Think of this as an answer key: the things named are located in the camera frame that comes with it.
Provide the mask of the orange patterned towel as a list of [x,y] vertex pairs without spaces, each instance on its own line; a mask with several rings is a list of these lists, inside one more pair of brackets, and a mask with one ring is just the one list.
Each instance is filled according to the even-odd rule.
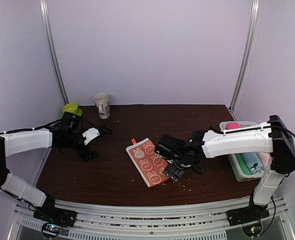
[[168,163],[155,152],[155,145],[149,138],[136,142],[131,139],[132,145],[126,147],[125,151],[132,160],[136,169],[148,188],[162,185],[169,180],[163,174]]

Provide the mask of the pink microfiber towel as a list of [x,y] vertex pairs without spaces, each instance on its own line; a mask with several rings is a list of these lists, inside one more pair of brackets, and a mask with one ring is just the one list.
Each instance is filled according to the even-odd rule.
[[225,127],[227,130],[240,129],[241,125],[235,121],[228,122]]

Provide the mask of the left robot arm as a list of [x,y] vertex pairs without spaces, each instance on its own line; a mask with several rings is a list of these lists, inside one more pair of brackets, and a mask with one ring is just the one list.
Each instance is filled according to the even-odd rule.
[[36,219],[72,226],[77,213],[57,207],[53,196],[24,179],[27,174],[23,171],[36,166],[51,149],[74,150],[88,162],[99,155],[90,142],[102,136],[99,127],[69,112],[41,126],[0,131],[0,191],[26,203]]

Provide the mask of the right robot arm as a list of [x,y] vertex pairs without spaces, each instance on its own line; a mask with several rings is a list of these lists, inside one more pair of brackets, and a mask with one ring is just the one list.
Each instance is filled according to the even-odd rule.
[[202,173],[202,160],[225,155],[239,154],[252,173],[262,172],[248,206],[227,211],[229,225],[235,226],[270,215],[270,199],[284,177],[295,170],[293,137],[281,118],[271,115],[267,122],[249,127],[193,131],[187,140],[164,134],[154,151],[169,163],[163,174],[175,182],[188,168]]

